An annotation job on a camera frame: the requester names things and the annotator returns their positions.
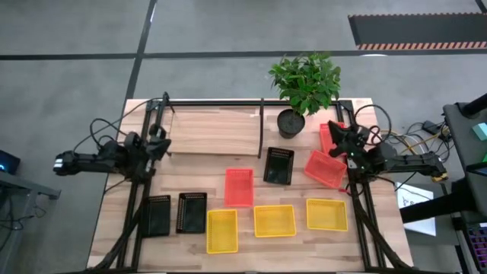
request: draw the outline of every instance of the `potted plant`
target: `potted plant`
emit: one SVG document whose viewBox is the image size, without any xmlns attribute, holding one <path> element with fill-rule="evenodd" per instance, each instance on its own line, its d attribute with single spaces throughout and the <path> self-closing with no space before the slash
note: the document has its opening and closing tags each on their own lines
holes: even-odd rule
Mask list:
<svg viewBox="0 0 487 274">
<path fill-rule="evenodd" d="M 274 78 L 273 86 L 279 89 L 279 99 L 286 99 L 291 109 L 283 110 L 277 118 L 279 134 L 287 139 L 293 138 L 304 128 L 303 115 L 313 115 L 320 107 L 325 109 L 332 97 L 339 97 L 340 72 L 329 56 L 313 53 L 298 56 L 292 61 L 283 58 L 274 64 L 269 74 Z"/>
</svg>

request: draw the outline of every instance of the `wooden board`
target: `wooden board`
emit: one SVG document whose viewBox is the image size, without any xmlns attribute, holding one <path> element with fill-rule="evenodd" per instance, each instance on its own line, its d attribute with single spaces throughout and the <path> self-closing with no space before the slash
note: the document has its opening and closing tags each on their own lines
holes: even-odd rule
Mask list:
<svg viewBox="0 0 487 274">
<path fill-rule="evenodd" d="M 255 113 L 178 108 L 172 117 L 168 152 L 254 155 L 259 153 L 260 118 Z"/>
<path fill-rule="evenodd" d="M 370 99 L 354 99 L 354 108 L 370 104 Z M 136 105 L 135 100 L 127 103 L 127 109 Z M 207 111 L 254 113 L 258 107 L 207 107 Z M 317 115 L 307 117 L 304 131 L 293 139 L 283 139 L 277 132 L 276 119 L 283 107 L 266 107 L 264 119 L 264 150 L 261 159 L 255 156 L 184 155 L 165 156 L 157 165 L 152 180 L 151 196 L 171 195 L 171 234 L 169 237 L 144 239 L 142 243 L 140 271 L 150 272 L 324 272 L 362 271 L 361 253 L 358 244 L 352 201 L 344 193 L 324 187 L 304 175 L 303 169 L 310 153 L 320 149 L 319 124 L 329 119 L 336 120 L 333 108 L 321 110 Z M 137 113 L 127 117 L 135 125 L 142 117 Z M 363 126 L 377 124 L 373 109 L 364 109 L 358 116 Z M 263 182 L 267 148 L 278 146 L 294 150 L 292 184 L 279 186 Z M 239 251 L 234 254 L 208 255 L 204 234 L 176 234 L 177 198 L 179 193 L 206 192 L 208 210 L 224 209 L 224 173 L 229 167 L 254 169 L 254 205 L 293 205 L 298 233 L 295 237 L 256 238 L 253 230 L 253 210 L 238 209 Z M 107 187 L 120 180 L 110 175 Z M 88 266 L 100 262 L 112 247 L 122 231 L 130 183 L 124 183 L 105 195 L 95 231 Z M 409 265 L 412 258 L 393 186 L 385 181 L 371 184 L 377 220 L 382 235 L 390 246 Z M 339 199 L 346 202 L 349 230 L 316 231 L 306 228 L 306 199 Z M 127 262 L 132 258 L 132 240 L 129 242 Z M 373 241 L 368 234 L 368 245 L 372 261 L 375 262 Z"/>
</svg>

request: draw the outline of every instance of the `white paper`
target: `white paper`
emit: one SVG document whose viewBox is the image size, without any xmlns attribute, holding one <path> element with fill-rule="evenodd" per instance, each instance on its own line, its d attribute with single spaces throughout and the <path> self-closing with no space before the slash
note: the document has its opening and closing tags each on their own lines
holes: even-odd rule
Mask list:
<svg viewBox="0 0 487 274">
<path fill-rule="evenodd" d="M 399 208 L 411 206 L 420 202 L 427 202 L 428 199 L 433 199 L 433 192 L 428 190 L 422 190 L 414 186 L 403 185 L 397 190 L 397 204 Z M 404 228 L 410 231 L 416 231 L 419 233 L 436 236 L 436 224 L 434 218 L 429 218 L 421 221 L 414 221 L 404 224 Z"/>
</svg>

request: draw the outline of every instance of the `green plant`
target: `green plant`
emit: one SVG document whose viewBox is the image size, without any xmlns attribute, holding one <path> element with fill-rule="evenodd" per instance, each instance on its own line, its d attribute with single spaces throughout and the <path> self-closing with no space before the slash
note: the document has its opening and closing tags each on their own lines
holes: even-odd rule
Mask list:
<svg viewBox="0 0 487 274">
<path fill-rule="evenodd" d="M 274 64 L 269 74 L 274 78 L 273 86 L 279 87 L 279 99 L 286 98 L 292 109 L 301 115 L 313 115 L 320 106 L 325 109 L 339 97 L 340 67 L 334 67 L 329 56 L 314 53 L 307 57 L 298 56 L 292 61 L 283 58 Z"/>
</svg>

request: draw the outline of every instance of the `black flower pot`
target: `black flower pot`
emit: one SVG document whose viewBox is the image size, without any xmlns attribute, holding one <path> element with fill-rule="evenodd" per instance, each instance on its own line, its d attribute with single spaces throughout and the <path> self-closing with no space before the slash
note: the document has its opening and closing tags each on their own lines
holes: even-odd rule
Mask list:
<svg viewBox="0 0 487 274">
<path fill-rule="evenodd" d="M 283 110 L 277 116 L 277 127 L 279 134 L 286 139 L 296 136 L 304 128 L 304 117 L 295 113 L 293 110 Z"/>
</svg>

